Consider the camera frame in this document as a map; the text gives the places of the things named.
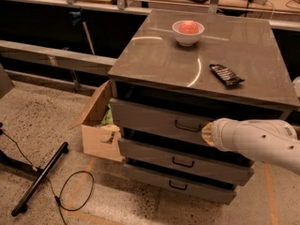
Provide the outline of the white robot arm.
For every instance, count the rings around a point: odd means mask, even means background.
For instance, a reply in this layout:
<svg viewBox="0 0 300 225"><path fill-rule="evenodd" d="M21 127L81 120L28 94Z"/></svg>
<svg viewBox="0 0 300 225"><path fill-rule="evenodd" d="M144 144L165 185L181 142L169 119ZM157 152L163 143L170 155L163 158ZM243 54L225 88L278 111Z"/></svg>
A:
<svg viewBox="0 0 300 225"><path fill-rule="evenodd" d="M202 138L220 151L300 174L299 128L283 120L221 118L202 128Z"/></svg>

